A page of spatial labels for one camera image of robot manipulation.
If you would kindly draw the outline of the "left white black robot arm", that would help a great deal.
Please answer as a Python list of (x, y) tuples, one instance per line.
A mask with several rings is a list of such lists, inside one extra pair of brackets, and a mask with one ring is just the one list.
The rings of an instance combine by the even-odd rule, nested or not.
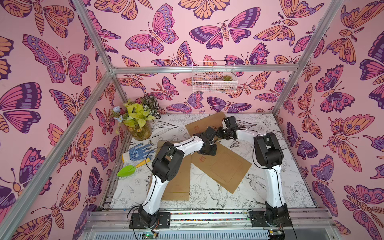
[(138, 208), (140, 224), (152, 228), (158, 224), (160, 203), (168, 183), (175, 178), (182, 165), (184, 157), (196, 152), (202, 155), (214, 156), (217, 145), (214, 139), (217, 131), (208, 127), (203, 133), (195, 134), (180, 143), (165, 142), (159, 147), (159, 152), (152, 162), (152, 182), (148, 195)]

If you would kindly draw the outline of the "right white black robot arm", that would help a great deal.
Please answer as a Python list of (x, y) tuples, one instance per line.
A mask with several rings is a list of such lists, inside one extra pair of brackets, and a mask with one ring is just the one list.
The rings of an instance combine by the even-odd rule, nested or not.
[(264, 171), (267, 197), (264, 213), (271, 227), (291, 227), (292, 220), (282, 190), (281, 165), (284, 153), (274, 133), (260, 134), (247, 130), (236, 122), (234, 116), (223, 118), (224, 127), (218, 128), (218, 136), (225, 140), (242, 140), (253, 144), (253, 162)]

